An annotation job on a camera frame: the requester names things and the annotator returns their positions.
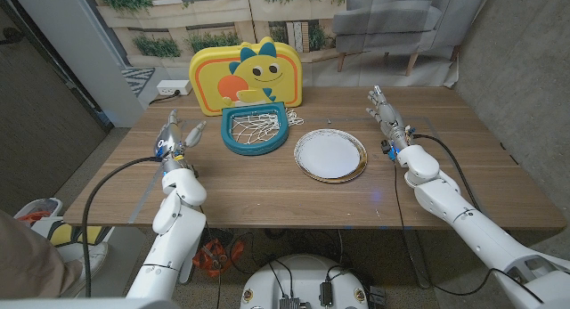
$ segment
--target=toy basketball hoop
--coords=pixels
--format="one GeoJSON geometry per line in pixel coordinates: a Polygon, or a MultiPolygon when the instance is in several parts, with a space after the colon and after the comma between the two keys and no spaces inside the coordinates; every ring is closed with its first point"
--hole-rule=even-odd
{"type": "Polygon", "coordinates": [[[301,103],[301,61],[293,48],[270,37],[197,52],[190,80],[202,112],[222,115],[222,139],[235,153],[271,152],[287,140],[289,125],[301,123],[285,109],[301,103]]]}

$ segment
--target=cable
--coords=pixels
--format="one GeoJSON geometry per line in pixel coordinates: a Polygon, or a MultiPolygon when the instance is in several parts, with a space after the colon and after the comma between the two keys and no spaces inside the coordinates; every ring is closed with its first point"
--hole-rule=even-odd
{"type": "Polygon", "coordinates": [[[339,275],[345,274],[345,271],[349,271],[349,270],[354,270],[354,268],[342,268],[340,270],[339,273],[335,274],[334,276],[332,276],[332,278],[330,278],[329,281],[333,281],[335,278],[337,278],[339,275]]]}
{"type": "Polygon", "coordinates": [[[463,174],[463,171],[461,170],[460,167],[460,163],[457,162],[457,159],[455,158],[455,156],[453,155],[452,151],[447,147],[447,145],[445,145],[441,140],[439,140],[436,137],[433,137],[431,135],[424,135],[424,134],[414,134],[413,135],[414,139],[418,139],[418,138],[426,138],[429,140],[433,140],[437,143],[439,143],[439,145],[442,146],[442,148],[444,148],[444,150],[447,152],[447,154],[449,154],[449,156],[452,158],[453,164],[455,165],[455,167],[457,167],[457,171],[460,173],[460,177],[461,177],[461,181],[463,181],[463,184],[465,185],[465,189],[467,189],[467,193],[469,194],[469,198],[471,199],[471,201],[473,202],[473,207],[475,207],[478,211],[481,211],[481,208],[479,207],[479,205],[477,204],[477,201],[475,200],[475,196],[473,195],[473,192],[471,191],[471,187],[469,186],[469,183],[467,182],[467,179],[465,178],[465,175],[463,174]]]}
{"type": "Polygon", "coordinates": [[[102,178],[99,181],[99,183],[97,183],[97,185],[95,185],[95,187],[91,191],[91,194],[89,195],[89,198],[87,199],[87,202],[85,203],[85,208],[83,209],[83,218],[81,220],[81,231],[83,232],[83,241],[82,241],[83,258],[84,258],[84,266],[85,266],[85,297],[91,297],[91,262],[89,261],[89,245],[87,243],[87,217],[89,216],[89,208],[91,207],[91,204],[93,203],[93,199],[95,198],[95,194],[97,194],[97,191],[99,189],[101,189],[101,187],[113,175],[116,175],[120,171],[122,171],[122,170],[124,170],[130,166],[133,166],[137,163],[146,162],[146,161],[162,162],[162,158],[148,157],[148,158],[136,159],[136,160],[133,160],[131,162],[127,162],[124,165],[114,169],[108,175],[105,175],[105,177],[102,178]]]}
{"type": "Polygon", "coordinates": [[[342,256],[345,252],[342,246],[342,235],[340,235],[340,229],[337,230],[338,230],[338,240],[340,241],[340,260],[338,262],[342,264],[342,256]]]}
{"type": "Polygon", "coordinates": [[[174,94],[169,95],[169,96],[167,96],[167,97],[163,97],[163,98],[160,98],[160,99],[154,99],[154,100],[152,100],[152,101],[149,103],[149,105],[154,104],[154,103],[163,102],[164,100],[172,99],[172,98],[175,98],[175,97],[177,97],[177,96],[180,96],[180,90],[176,90],[176,91],[174,92],[174,94]]]}
{"type": "Polygon", "coordinates": [[[293,273],[291,273],[291,270],[281,261],[279,261],[279,259],[275,259],[275,261],[277,263],[279,263],[280,265],[284,266],[285,269],[287,269],[287,271],[289,272],[289,277],[290,277],[290,281],[291,281],[291,286],[289,287],[289,293],[291,295],[291,299],[294,298],[293,297],[293,273]]]}
{"type": "Polygon", "coordinates": [[[271,268],[271,271],[273,272],[273,275],[275,276],[275,279],[277,280],[277,283],[279,283],[279,288],[281,289],[281,295],[282,295],[282,297],[286,297],[285,291],[283,291],[283,287],[281,286],[281,283],[279,282],[279,278],[277,278],[277,273],[275,273],[275,270],[273,269],[273,266],[271,265],[271,262],[269,263],[269,267],[271,268]]]}
{"type": "Polygon", "coordinates": [[[271,240],[281,239],[288,231],[289,229],[281,229],[279,232],[273,233],[271,229],[264,229],[265,236],[271,240]]]}
{"type": "MultiPolygon", "coordinates": [[[[202,212],[202,214],[204,214],[204,209],[202,208],[202,206],[199,206],[199,210],[202,212]]],[[[214,236],[212,235],[212,232],[210,231],[210,226],[208,225],[208,221],[206,221],[206,230],[208,230],[208,235],[210,236],[210,241],[214,241],[214,236]]],[[[214,246],[214,252],[216,253],[216,256],[218,256],[217,254],[217,248],[216,246],[214,246]]],[[[217,267],[217,303],[216,303],[216,309],[218,309],[220,307],[220,295],[222,294],[222,266],[218,265],[217,267]]]]}
{"type": "Polygon", "coordinates": [[[491,272],[500,272],[500,273],[504,274],[505,276],[509,277],[512,281],[514,281],[514,282],[515,282],[517,285],[519,285],[522,289],[524,289],[526,292],[528,292],[529,295],[533,296],[533,297],[536,299],[536,301],[538,301],[538,302],[541,303],[541,304],[544,304],[544,302],[543,302],[538,296],[536,296],[529,288],[527,288],[524,284],[522,284],[520,281],[517,281],[515,278],[509,276],[507,273],[505,273],[504,271],[499,270],[499,269],[497,269],[497,268],[491,268],[491,269],[489,269],[489,271],[487,271],[487,274],[485,275],[485,277],[484,277],[484,279],[483,279],[483,282],[481,282],[481,284],[479,284],[479,286],[478,286],[477,288],[475,288],[475,289],[473,289],[473,290],[471,290],[471,291],[469,291],[469,292],[464,292],[464,293],[453,292],[453,291],[444,289],[444,288],[442,288],[442,287],[439,287],[439,286],[436,285],[431,279],[429,279],[429,277],[424,276],[422,272],[420,272],[418,269],[416,269],[416,265],[414,264],[413,258],[411,257],[410,250],[408,249],[408,242],[407,242],[407,240],[406,240],[406,236],[403,234],[404,225],[403,225],[403,218],[402,218],[402,208],[400,207],[400,199],[399,199],[399,197],[398,197],[398,186],[397,186],[397,184],[398,184],[398,174],[397,174],[397,168],[396,168],[396,166],[395,166],[395,162],[394,162],[394,175],[395,175],[395,176],[394,176],[395,199],[396,199],[396,202],[397,202],[397,204],[398,204],[398,211],[400,212],[400,222],[402,223],[402,238],[403,238],[403,244],[404,244],[404,246],[405,246],[405,248],[406,248],[406,251],[408,252],[408,255],[410,256],[410,259],[411,259],[411,266],[413,267],[413,270],[414,270],[416,273],[421,274],[421,276],[422,276],[426,281],[428,281],[429,284],[432,285],[434,288],[440,289],[440,290],[442,290],[443,292],[445,292],[445,293],[447,293],[447,294],[450,294],[450,295],[463,297],[463,296],[473,295],[473,294],[477,293],[479,290],[481,290],[481,289],[485,286],[485,283],[487,282],[487,280],[489,279],[489,276],[491,275],[491,272]]]}
{"type": "MultiPolygon", "coordinates": [[[[240,240],[242,237],[244,237],[244,236],[246,236],[246,235],[248,235],[248,234],[251,234],[251,259],[253,260],[254,264],[256,264],[257,266],[260,267],[261,265],[259,265],[259,264],[257,263],[257,261],[256,261],[256,259],[255,259],[255,257],[254,257],[254,252],[253,252],[253,239],[254,239],[254,234],[253,234],[253,232],[245,232],[245,233],[241,234],[240,236],[238,236],[238,238],[236,238],[236,239],[233,241],[232,245],[230,246],[230,254],[233,252],[233,247],[235,246],[235,243],[236,243],[238,240],[240,240]]],[[[241,273],[243,273],[243,274],[254,274],[254,273],[255,273],[255,272],[247,272],[247,271],[245,271],[245,270],[239,268],[239,266],[233,261],[233,259],[232,259],[231,256],[228,256],[228,259],[230,260],[230,262],[233,264],[233,267],[234,267],[237,271],[239,271],[239,272],[241,272],[241,273]]]]}
{"type": "Polygon", "coordinates": [[[334,269],[334,268],[342,268],[342,265],[340,265],[340,264],[335,264],[335,265],[331,266],[331,268],[329,268],[329,270],[327,270],[327,276],[324,277],[325,281],[330,281],[329,273],[330,273],[330,271],[331,271],[332,269],[334,269]]]}

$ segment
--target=wooden table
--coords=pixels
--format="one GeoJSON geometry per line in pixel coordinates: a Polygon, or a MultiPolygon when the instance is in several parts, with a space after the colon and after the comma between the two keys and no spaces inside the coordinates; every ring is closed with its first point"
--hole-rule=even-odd
{"type": "MultiPolygon", "coordinates": [[[[468,105],[443,87],[383,89],[389,102],[400,110],[418,134],[444,141],[455,154],[471,184],[479,205],[498,225],[508,229],[554,229],[566,220],[501,147],[468,105]]],[[[80,224],[85,201],[92,188],[123,163],[152,155],[160,127],[168,113],[178,109],[186,119],[184,136],[202,119],[208,122],[198,146],[186,159],[199,172],[208,191],[203,205],[213,227],[281,228],[401,228],[395,200],[394,164],[382,154],[385,138],[379,125],[365,112],[371,104],[369,88],[306,87],[303,104],[295,108],[301,126],[292,126],[288,140],[276,151],[244,157],[229,151],[220,135],[220,117],[205,117],[194,94],[152,105],[110,155],[99,172],[64,216],[80,224]],[[326,184],[306,176],[293,159],[295,144],[304,134],[319,128],[337,128],[354,135],[368,152],[364,172],[349,183],[326,184]]],[[[458,183],[460,177],[446,153],[435,142],[418,139],[458,183]]],[[[165,198],[158,180],[142,199],[158,170],[157,163],[143,163],[111,178],[91,207],[89,223],[150,226],[165,198]],[[138,213],[135,211],[144,200],[138,213]]],[[[449,226],[418,204],[397,168],[398,193],[403,222],[416,229],[447,229],[449,226]]],[[[468,199],[461,185],[464,197],[468,199]]]]}

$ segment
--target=cartoon dinosaur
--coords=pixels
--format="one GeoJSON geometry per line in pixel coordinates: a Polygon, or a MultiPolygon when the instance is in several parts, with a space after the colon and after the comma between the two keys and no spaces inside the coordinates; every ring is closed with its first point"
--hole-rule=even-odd
{"type": "Polygon", "coordinates": [[[282,81],[282,68],[285,68],[287,63],[277,57],[270,37],[262,39],[261,42],[264,43],[259,54],[247,47],[248,44],[242,44],[240,61],[231,62],[232,74],[218,83],[218,91],[229,107],[235,106],[237,101],[247,105],[275,102],[273,87],[282,81]]]}

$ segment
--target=orange toy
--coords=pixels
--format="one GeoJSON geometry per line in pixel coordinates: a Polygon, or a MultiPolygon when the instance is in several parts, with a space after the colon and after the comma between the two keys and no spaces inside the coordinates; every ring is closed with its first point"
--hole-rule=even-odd
{"type": "Polygon", "coordinates": [[[225,254],[224,246],[222,246],[218,239],[214,239],[198,250],[196,256],[192,259],[192,263],[200,269],[206,269],[208,276],[214,278],[217,277],[218,274],[228,270],[233,263],[237,262],[243,253],[243,249],[243,241],[238,241],[235,244],[235,248],[231,250],[232,261],[227,261],[228,256],[225,254]]]}

